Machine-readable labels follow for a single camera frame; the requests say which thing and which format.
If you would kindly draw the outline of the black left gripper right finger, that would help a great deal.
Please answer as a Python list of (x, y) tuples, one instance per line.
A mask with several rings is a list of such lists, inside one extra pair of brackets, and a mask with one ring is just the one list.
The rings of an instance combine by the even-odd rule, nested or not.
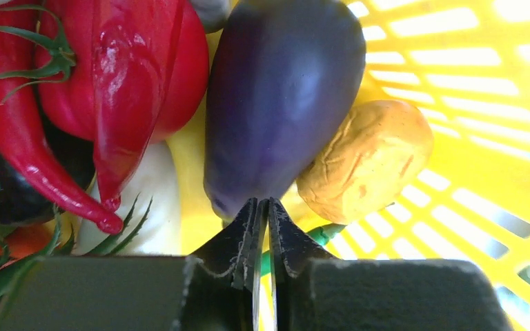
[(269, 247), (272, 285), (276, 292), (288, 292), (292, 279), (310, 259), (336, 259), (313, 237), (297, 226), (281, 201), (268, 200)]

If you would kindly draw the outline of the purple toy eggplant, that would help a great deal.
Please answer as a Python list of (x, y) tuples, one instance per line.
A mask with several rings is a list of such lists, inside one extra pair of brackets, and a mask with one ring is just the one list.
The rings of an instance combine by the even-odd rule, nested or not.
[(365, 56), (341, 1), (237, 3), (206, 95), (204, 189), (219, 217), (286, 193), (346, 118)]

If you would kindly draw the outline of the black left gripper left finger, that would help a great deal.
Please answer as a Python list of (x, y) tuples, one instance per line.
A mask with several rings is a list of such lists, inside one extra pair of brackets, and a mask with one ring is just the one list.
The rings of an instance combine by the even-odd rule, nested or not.
[(249, 199), (233, 221), (191, 254), (232, 288), (252, 292), (258, 286), (268, 201)]

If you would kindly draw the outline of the brown toy potato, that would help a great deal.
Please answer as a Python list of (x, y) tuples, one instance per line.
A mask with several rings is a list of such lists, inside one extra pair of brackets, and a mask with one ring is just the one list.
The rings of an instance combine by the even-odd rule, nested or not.
[(427, 166), (434, 145), (417, 107), (392, 99), (362, 103), (298, 176), (297, 191), (315, 214), (348, 225), (392, 203)]

